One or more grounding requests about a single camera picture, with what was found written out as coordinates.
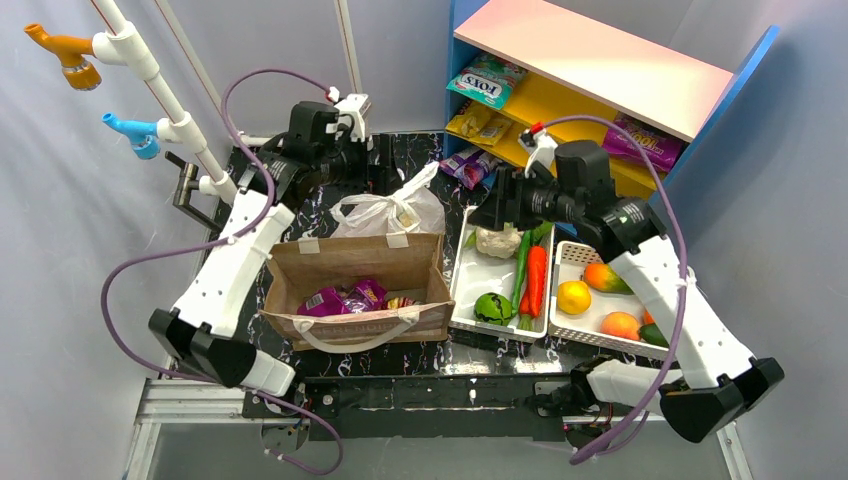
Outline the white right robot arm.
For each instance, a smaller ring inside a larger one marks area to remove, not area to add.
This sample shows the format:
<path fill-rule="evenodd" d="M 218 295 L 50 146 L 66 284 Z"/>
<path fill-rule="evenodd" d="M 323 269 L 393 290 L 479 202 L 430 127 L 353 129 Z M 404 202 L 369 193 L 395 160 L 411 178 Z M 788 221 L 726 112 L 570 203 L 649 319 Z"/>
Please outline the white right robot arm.
<path fill-rule="evenodd" d="M 519 140 L 529 153 L 527 165 L 497 169 L 470 223 L 489 230 L 573 225 L 652 315 L 675 363 L 672 371 L 652 370 L 602 356 L 574 368 L 552 394 L 555 403 L 618 403 L 654 412 L 697 443 L 783 380 L 775 359 L 756 357 L 718 318 L 696 285 L 682 242 L 667 235 L 651 206 L 617 194 L 605 150 L 590 140 L 557 143 L 541 126 Z"/>

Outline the purple snack bag top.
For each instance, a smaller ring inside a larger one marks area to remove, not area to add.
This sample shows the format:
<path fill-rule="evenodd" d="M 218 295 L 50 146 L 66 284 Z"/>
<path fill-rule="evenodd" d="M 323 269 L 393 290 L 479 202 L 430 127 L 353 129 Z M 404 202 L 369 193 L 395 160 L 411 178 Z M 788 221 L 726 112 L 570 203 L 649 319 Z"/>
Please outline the purple snack bag top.
<path fill-rule="evenodd" d="M 326 317 L 380 310 L 388 291 L 376 280 L 363 279 L 349 288 L 325 287 L 308 297 L 298 315 Z"/>

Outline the brown paper bag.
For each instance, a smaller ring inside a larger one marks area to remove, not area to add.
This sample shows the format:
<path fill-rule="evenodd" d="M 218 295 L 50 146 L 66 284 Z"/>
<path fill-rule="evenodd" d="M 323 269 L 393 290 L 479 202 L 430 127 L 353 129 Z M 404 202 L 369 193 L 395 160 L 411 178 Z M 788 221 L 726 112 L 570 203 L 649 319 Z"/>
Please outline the brown paper bag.
<path fill-rule="evenodd" d="M 442 341 L 455 307 L 442 243 L 440 234 L 394 233 L 277 244 L 261 312 L 297 350 Z"/>

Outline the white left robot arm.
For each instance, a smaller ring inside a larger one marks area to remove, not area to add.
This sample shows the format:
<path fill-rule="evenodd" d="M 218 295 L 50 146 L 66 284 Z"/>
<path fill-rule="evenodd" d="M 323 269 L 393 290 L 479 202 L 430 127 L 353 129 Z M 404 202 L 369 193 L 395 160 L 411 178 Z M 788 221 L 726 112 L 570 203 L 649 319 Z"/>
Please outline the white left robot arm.
<path fill-rule="evenodd" d="M 221 232 L 199 273 L 170 310 L 157 309 L 149 328 L 181 368 L 226 387 L 283 396 L 295 378 L 289 365 L 235 339 L 239 314 L 272 247 L 323 186 L 387 195 L 402 182 L 390 149 L 374 148 L 366 117 L 371 100 L 301 101 L 289 129 L 256 152 L 238 181 Z"/>

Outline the orange snack bag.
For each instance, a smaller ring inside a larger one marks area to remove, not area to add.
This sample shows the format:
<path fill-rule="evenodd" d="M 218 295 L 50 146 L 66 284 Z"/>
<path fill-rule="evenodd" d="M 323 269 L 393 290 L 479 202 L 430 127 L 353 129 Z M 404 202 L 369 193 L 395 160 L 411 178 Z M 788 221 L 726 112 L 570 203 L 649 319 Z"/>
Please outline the orange snack bag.
<path fill-rule="evenodd" d="M 411 306 L 423 305 L 424 302 L 410 297 L 398 296 L 389 298 L 383 304 L 385 310 L 397 310 Z"/>

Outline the white plastic grocery bag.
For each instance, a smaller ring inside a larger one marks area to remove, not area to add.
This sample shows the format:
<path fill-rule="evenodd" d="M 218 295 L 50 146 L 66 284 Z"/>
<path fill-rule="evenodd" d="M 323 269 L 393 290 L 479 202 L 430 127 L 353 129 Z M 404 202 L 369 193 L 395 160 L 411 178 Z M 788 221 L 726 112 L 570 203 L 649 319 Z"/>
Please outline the white plastic grocery bag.
<path fill-rule="evenodd" d="M 393 194 L 344 197 L 330 210 L 338 223 L 332 238 L 369 237 L 393 233 L 444 234 L 445 209 L 429 190 L 439 163 L 426 164 Z"/>

